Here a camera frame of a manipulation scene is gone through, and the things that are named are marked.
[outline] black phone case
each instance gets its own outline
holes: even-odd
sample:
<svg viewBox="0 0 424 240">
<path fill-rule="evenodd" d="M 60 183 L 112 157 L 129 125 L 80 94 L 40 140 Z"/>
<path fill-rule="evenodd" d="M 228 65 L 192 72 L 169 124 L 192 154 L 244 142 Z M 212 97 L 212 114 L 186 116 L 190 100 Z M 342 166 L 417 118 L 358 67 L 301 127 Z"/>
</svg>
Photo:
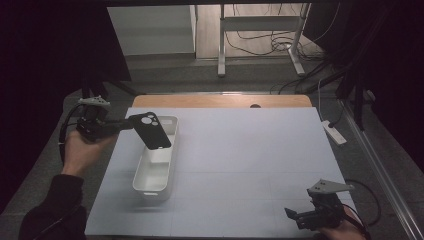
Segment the black phone case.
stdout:
<svg viewBox="0 0 424 240">
<path fill-rule="evenodd" d="M 135 131 L 148 149 L 171 147 L 171 142 L 155 113 L 147 112 L 132 115 L 128 117 L 128 120 L 132 123 Z"/>
</svg>

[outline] sleeve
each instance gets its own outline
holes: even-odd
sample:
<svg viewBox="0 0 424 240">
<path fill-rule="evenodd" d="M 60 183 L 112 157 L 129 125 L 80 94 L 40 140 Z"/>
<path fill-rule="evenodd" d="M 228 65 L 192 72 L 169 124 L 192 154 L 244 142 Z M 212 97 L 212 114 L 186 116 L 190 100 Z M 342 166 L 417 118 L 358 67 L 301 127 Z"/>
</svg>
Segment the sleeve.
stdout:
<svg viewBox="0 0 424 240">
<path fill-rule="evenodd" d="M 75 176 L 55 176 L 44 201 L 25 215 L 19 240 L 86 239 L 87 212 L 81 207 L 83 182 Z"/>
</svg>

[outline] human hand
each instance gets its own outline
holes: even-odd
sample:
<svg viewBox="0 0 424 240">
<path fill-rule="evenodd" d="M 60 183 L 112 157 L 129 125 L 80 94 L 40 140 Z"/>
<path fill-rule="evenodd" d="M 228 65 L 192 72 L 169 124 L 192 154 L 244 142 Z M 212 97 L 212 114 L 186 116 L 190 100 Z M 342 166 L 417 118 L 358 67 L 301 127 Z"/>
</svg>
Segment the human hand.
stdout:
<svg viewBox="0 0 424 240">
<path fill-rule="evenodd" d="M 84 172 L 99 159 L 103 149 L 116 138 L 117 136 L 111 136 L 93 143 L 87 141 L 76 130 L 70 132 L 65 143 L 65 164 L 62 174 L 83 177 Z"/>
<path fill-rule="evenodd" d="M 345 206 L 344 211 L 348 216 L 356 219 L 355 215 L 348 207 Z M 346 220 L 343 220 L 337 228 L 320 228 L 318 231 L 327 236 L 330 240 L 365 240 L 365 237 L 361 234 L 359 229 Z"/>
</svg>

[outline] metal frame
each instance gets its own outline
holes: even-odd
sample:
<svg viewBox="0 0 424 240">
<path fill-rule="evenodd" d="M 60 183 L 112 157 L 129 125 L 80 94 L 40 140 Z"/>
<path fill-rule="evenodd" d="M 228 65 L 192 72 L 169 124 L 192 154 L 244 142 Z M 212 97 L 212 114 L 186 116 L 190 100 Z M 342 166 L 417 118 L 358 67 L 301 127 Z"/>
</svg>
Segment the metal frame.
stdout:
<svg viewBox="0 0 424 240">
<path fill-rule="evenodd" d="M 302 8 L 300 16 L 246 16 L 225 17 L 224 4 L 221 4 L 219 53 L 218 53 L 218 76 L 225 76 L 225 40 L 226 31 L 293 31 L 295 36 L 292 44 L 288 45 L 288 53 L 299 76 L 305 75 L 305 70 L 299 61 L 297 45 L 302 36 L 303 27 L 310 3 Z"/>
<path fill-rule="evenodd" d="M 368 139 L 365 131 L 362 131 L 353 119 L 353 112 L 349 104 L 344 106 L 347 110 L 346 118 L 358 140 L 359 145 L 364 151 L 370 166 L 376 175 L 381 187 L 383 188 L 388 200 L 390 201 L 397 217 L 402 224 L 406 234 L 411 240 L 423 240 L 424 236 L 417 224 L 417 220 L 412 214 L 411 209 L 408 207 L 405 199 L 400 194 L 393 180 L 389 176 L 386 168 L 384 167 L 380 157 L 373 148 L 370 140 Z"/>
</svg>

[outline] white plastic container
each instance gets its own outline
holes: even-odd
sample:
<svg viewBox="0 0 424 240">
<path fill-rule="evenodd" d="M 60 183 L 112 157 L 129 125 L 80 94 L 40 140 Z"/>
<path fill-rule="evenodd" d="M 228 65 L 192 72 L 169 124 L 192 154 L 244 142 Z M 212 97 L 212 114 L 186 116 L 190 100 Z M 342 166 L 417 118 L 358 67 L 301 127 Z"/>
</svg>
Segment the white plastic container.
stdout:
<svg viewBox="0 0 424 240">
<path fill-rule="evenodd" d="M 166 200 L 172 191 L 178 149 L 178 119 L 173 116 L 158 116 L 158 119 L 172 146 L 156 150 L 145 147 L 135 173 L 133 188 L 145 199 Z"/>
</svg>

